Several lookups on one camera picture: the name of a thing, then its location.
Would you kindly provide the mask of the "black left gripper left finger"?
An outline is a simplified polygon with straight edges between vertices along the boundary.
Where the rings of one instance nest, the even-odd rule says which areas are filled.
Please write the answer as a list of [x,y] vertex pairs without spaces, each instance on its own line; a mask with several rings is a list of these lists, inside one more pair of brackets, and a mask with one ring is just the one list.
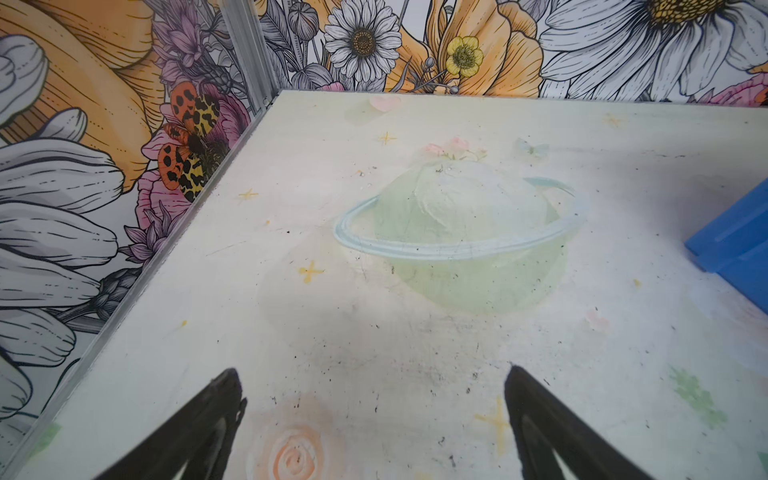
[[228,368],[100,479],[221,479],[247,407]]

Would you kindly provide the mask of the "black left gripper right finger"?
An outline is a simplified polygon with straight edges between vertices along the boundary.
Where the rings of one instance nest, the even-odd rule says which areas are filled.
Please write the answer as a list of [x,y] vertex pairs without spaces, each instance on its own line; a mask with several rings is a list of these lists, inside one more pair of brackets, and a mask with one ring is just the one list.
[[578,479],[651,479],[519,365],[504,399],[525,479],[562,479],[563,466]]

